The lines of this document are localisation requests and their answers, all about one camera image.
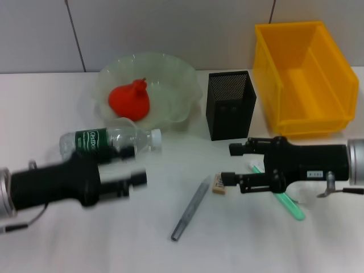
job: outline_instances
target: yellow storage box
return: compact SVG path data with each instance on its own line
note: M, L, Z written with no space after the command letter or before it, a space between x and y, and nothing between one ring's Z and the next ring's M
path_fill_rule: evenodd
M254 78L271 128L328 134L354 119L359 81L322 22L255 26Z

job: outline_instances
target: clear plastic bowl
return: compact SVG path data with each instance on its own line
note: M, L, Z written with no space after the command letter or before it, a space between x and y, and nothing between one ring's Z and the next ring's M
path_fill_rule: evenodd
M191 106L200 100L202 91L195 69L167 54L139 53L123 57L100 71L94 98L107 124L116 125L119 116L108 103L110 92L136 79L146 78L150 111L136 122L144 129L163 127L187 119Z

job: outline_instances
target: green plastic stick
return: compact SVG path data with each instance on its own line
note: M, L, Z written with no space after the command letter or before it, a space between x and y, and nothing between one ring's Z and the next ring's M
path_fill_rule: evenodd
M251 166L254 173L262 173L255 165ZM305 218L303 211L290 199L286 193L274 193L279 202L290 212L290 214L298 221Z

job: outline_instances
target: white label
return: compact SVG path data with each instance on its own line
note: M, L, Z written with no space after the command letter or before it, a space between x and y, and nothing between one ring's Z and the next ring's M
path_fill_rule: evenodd
M324 172L323 171L308 171L307 178L323 178Z

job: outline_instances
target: gray wall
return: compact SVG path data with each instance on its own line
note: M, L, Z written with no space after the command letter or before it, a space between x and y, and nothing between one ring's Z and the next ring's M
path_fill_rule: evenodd
M197 69L251 68L254 25L274 0L68 0L86 71L142 51ZM363 0L276 0L272 22L323 20L364 65ZM0 0L0 73L82 72L64 0Z

